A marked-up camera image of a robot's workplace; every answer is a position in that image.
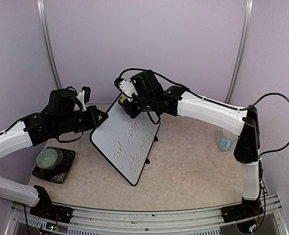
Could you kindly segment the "white whiteboard black frame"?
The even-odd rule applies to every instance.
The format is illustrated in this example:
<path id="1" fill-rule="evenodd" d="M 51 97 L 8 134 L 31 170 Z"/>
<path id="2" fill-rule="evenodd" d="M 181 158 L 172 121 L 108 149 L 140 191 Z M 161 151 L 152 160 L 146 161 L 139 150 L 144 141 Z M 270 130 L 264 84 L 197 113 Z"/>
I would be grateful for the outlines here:
<path id="1" fill-rule="evenodd" d="M 130 118 L 118 104 L 120 94 L 106 113 L 108 118 L 90 133 L 91 144 L 131 185 L 136 186 L 160 127 L 155 113 Z"/>

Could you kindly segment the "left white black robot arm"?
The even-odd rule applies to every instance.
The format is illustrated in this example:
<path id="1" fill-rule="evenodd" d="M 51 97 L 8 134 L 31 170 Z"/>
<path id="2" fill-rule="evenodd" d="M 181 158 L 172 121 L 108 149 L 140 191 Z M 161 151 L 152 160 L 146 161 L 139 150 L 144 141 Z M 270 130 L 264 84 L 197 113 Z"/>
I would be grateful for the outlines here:
<path id="1" fill-rule="evenodd" d="M 83 87 L 79 93 L 73 87 L 51 91 L 48 104 L 41 112 L 25 116 L 0 131 L 0 159 L 50 139 L 61 142 L 62 134 L 84 133 L 100 126 L 108 114 L 95 105 L 86 105 L 90 92 L 90 87 Z M 0 198 L 29 206 L 32 215 L 55 222 L 70 222 L 72 209 L 54 205 L 44 187 L 23 185 L 0 177 Z"/>

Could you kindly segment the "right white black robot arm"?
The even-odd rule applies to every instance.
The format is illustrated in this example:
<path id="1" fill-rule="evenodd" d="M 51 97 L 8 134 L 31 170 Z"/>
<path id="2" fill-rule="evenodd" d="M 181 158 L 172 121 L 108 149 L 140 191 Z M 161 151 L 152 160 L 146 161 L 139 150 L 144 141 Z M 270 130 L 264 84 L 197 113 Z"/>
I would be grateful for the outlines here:
<path id="1" fill-rule="evenodd" d="M 207 122 L 235 135 L 233 155 L 242 172 L 243 197 L 240 204 L 222 209 L 223 219 L 232 222 L 264 215 L 266 206 L 260 200 L 263 169 L 256 108 L 246 109 L 206 98 L 174 81 L 165 90 L 157 79 L 158 73 L 144 69 L 138 72 L 129 80 L 120 75 L 114 81 L 123 94 L 118 103 L 128 116 L 134 119 L 141 112 L 154 112 L 157 116 L 166 113 Z"/>

